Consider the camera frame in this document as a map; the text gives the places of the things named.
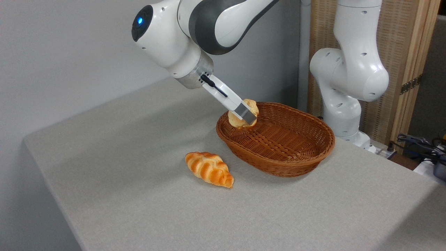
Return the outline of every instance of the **black cable bundle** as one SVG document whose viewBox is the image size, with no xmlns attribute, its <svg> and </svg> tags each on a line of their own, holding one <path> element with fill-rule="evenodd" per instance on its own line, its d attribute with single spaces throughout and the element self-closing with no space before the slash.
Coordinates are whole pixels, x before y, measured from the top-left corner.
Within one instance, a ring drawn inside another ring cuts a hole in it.
<svg viewBox="0 0 446 251">
<path fill-rule="evenodd" d="M 391 141 L 389 147 L 397 146 L 402 148 L 414 155 L 415 159 L 424 159 L 423 161 L 431 161 L 433 164 L 441 163 L 446 166 L 446 151 L 444 148 L 440 148 L 439 145 L 446 146 L 446 140 L 442 138 L 434 138 L 432 143 L 429 143 L 425 138 L 414 137 L 407 134 L 399 134 L 397 137 L 397 142 L 405 142 L 406 146 L 400 146 L 394 141 Z M 416 146 L 418 149 L 423 149 L 423 152 L 419 152 L 414 149 Z"/>
</svg>

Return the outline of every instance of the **white wall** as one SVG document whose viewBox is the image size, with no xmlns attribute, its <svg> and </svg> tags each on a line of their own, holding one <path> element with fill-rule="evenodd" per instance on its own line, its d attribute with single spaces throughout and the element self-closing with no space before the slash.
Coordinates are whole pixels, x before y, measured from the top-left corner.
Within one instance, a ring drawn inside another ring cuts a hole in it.
<svg viewBox="0 0 446 251">
<path fill-rule="evenodd" d="M 0 2 L 0 250 L 78 250 L 48 192 L 37 192 L 43 183 L 27 170 L 21 141 L 168 77 L 131 38 L 134 16 L 154 2 Z M 281 0 L 234 51 L 212 57 L 215 74 L 242 97 L 296 104 L 295 2 Z"/>
</svg>

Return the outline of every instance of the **bread roll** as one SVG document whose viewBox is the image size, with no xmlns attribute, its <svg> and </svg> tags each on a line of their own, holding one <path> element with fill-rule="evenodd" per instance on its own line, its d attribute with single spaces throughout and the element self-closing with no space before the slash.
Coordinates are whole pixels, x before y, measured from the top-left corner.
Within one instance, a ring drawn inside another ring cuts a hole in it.
<svg viewBox="0 0 446 251">
<path fill-rule="evenodd" d="M 232 188 L 234 178 L 220 156 L 208 152 L 191 152 L 186 155 L 186 164 L 195 176 L 205 182 Z"/>
<path fill-rule="evenodd" d="M 245 101 L 245 103 L 251 108 L 252 114 L 254 114 L 257 117 L 259 115 L 259 109 L 257 108 L 257 102 L 255 102 L 254 100 L 250 100 L 250 99 L 245 99 L 243 101 Z M 251 127 L 257 123 L 257 120 L 255 120 L 254 123 L 252 125 L 250 125 L 245 120 L 240 120 L 239 118 L 237 118 L 237 116 L 231 112 L 228 112 L 227 116 L 229 119 L 229 124 L 231 124 L 231 126 L 237 128 L 237 129 Z"/>
</svg>

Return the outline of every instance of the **brown wicker basket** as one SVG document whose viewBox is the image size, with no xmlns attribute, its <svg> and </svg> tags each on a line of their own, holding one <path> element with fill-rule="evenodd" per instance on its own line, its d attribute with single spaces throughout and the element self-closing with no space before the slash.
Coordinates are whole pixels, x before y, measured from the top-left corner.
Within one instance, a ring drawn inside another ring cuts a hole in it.
<svg viewBox="0 0 446 251">
<path fill-rule="evenodd" d="M 330 127 L 313 115 L 279 103 L 258 102 L 257 123 L 236 129 L 223 114 L 217 134 L 241 160 L 272 175 L 296 177 L 314 170 L 335 146 Z"/>
</svg>

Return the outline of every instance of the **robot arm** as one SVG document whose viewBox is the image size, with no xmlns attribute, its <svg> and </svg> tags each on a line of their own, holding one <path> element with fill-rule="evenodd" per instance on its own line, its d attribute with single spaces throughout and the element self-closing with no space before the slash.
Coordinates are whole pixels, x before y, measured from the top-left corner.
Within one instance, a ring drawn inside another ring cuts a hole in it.
<svg viewBox="0 0 446 251">
<path fill-rule="evenodd" d="M 181 0 L 178 23 L 205 52 L 233 50 L 251 26 L 279 0 Z"/>
<path fill-rule="evenodd" d="M 186 88 L 204 87 L 239 119 L 256 117 L 242 99 L 213 75 L 204 52 L 224 54 L 278 0 L 164 0 L 145 6 L 133 21 L 132 37 L 150 58 Z"/>
<path fill-rule="evenodd" d="M 382 0 L 338 0 L 334 35 L 341 50 L 320 49 L 310 63 L 322 94 L 324 121 L 336 136 L 370 151 L 370 138 L 359 132 L 358 100 L 379 99 L 389 83 L 376 45 L 381 3 Z"/>
</svg>

